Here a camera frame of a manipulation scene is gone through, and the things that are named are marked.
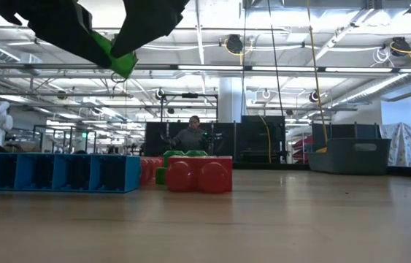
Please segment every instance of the gray storage bin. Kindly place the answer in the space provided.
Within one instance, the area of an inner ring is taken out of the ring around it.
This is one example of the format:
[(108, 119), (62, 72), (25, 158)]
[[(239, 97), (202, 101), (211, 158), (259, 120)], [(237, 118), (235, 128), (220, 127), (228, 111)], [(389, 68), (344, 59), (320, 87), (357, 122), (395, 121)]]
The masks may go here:
[(326, 153), (308, 153), (312, 171), (342, 175), (385, 175), (390, 139), (331, 139)]

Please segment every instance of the table surface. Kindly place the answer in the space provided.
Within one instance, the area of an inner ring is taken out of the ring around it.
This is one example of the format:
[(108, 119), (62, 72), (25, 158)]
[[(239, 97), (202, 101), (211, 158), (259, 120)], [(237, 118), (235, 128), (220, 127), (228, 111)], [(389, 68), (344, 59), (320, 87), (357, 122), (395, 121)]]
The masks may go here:
[(234, 192), (0, 192), (0, 263), (411, 263), (411, 178), (234, 171)]

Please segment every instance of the column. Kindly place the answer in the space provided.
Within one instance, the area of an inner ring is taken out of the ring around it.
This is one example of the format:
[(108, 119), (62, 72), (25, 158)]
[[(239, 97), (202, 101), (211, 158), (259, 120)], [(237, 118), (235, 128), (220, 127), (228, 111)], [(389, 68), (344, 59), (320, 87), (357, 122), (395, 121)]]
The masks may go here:
[(218, 88), (218, 121), (221, 123), (241, 122), (241, 115), (246, 111), (242, 95), (242, 79), (222, 77)]

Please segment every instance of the person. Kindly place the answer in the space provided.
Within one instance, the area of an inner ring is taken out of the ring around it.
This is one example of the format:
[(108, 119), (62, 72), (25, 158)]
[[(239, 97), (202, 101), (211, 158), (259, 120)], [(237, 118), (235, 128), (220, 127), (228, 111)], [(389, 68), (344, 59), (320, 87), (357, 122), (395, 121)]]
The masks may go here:
[(192, 116), (189, 119), (189, 127), (180, 131), (176, 137), (170, 139), (170, 143), (178, 150), (187, 152), (188, 150), (204, 150), (202, 144), (205, 131), (199, 128), (200, 118)]

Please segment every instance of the green block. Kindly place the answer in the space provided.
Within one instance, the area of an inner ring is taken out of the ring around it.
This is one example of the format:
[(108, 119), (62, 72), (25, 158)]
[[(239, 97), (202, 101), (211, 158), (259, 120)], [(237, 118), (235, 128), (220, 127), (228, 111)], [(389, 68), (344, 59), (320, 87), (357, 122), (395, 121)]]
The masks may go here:
[(166, 168), (156, 168), (155, 171), (156, 184), (160, 186), (166, 185)]
[(208, 153), (204, 150), (190, 150), (185, 153), (186, 156), (208, 156)]
[(137, 59), (136, 53), (132, 52), (120, 58), (115, 58), (111, 56), (112, 45), (111, 45), (111, 42), (106, 37), (103, 37), (102, 35), (98, 34), (95, 31), (92, 32), (91, 36), (95, 39), (96, 42), (98, 42), (100, 47), (110, 57), (111, 59), (110, 69), (113, 72), (118, 73), (121, 77), (128, 79), (131, 76), (132, 72), (134, 71), (135, 66), (137, 65), (137, 62), (139, 62), (139, 59)]
[(181, 150), (168, 150), (163, 155), (163, 165), (165, 168), (168, 168), (168, 159), (171, 156), (184, 156), (184, 153)]

